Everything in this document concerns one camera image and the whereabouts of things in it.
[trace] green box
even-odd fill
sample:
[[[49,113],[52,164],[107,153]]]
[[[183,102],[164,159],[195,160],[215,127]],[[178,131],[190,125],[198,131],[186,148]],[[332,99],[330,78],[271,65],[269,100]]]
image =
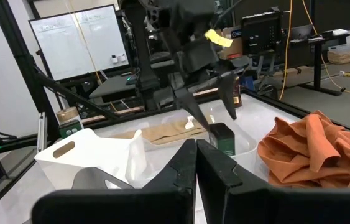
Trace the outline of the green box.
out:
[[[234,133],[224,123],[210,125],[210,144],[228,156],[236,154]]]
[[[82,130],[82,125],[78,120],[74,120],[69,123],[62,124],[58,127],[58,131],[62,139],[65,139],[70,135],[76,133],[77,131],[81,131],[81,130]]]

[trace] white table surface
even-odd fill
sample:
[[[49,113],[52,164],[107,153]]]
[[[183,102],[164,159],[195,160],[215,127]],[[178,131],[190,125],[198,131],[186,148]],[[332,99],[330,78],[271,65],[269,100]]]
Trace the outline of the white table surface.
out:
[[[267,105],[255,98],[242,95],[243,106],[237,108],[237,120],[233,121],[228,115],[222,102],[212,101],[201,105],[204,114],[212,114],[216,122],[224,122],[233,129],[235,135],[248,136],[254,142],[259,142],[274,127],[274,118],[282,118],[289,123],[298,121],[282,110]],[[182,118],[189,114],[185,110],[176,110],[142,118],[127,123],[95,130],[101,137],[156,126]],[[53,192],[53,185],[46,178],[38,164],[35,164],[8,193],[0,200],[0,224],[21,224],[30,218],[34,203],[43,195]]]

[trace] tan cloth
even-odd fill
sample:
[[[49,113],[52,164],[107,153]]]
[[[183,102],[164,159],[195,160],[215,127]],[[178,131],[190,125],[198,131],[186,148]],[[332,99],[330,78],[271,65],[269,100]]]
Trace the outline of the tan cloth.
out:
[[[269,182],[293,187],[350,187],[350,132],[320,111],[274,129],[258,153],[270,169]]]
[[[211,119],[207,118],[207,120],[208,123],[211,124]],[[186,129],[185,126],[187,122],[187,119],[183,119],[173,123],[145,128],[142,129],[142,136],[152,144],[161,145],[181,139],[192,138],[193,136],[206,132],[205,128],[203,128],[195,119],[192,121],[194,127]],[[136,131],[129,131],[127,133],[115,135],[113,138],[131,139],[135,132]]]

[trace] orange cloth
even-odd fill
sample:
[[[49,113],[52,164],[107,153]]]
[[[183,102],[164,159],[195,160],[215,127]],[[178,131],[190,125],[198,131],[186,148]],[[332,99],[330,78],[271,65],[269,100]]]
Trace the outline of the orange cloth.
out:
[[[293,124],[275,123],[257,149],[272,185],[350,187],[350,131],[320,111]]]

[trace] yellow tag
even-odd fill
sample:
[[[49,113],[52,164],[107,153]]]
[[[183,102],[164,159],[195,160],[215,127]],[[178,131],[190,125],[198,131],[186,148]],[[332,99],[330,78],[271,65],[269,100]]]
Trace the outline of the yellow tag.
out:
[[[215,30],[210,29],[205,33],[205,37],[223,47],[230,47],[233,40],[221,37]]]

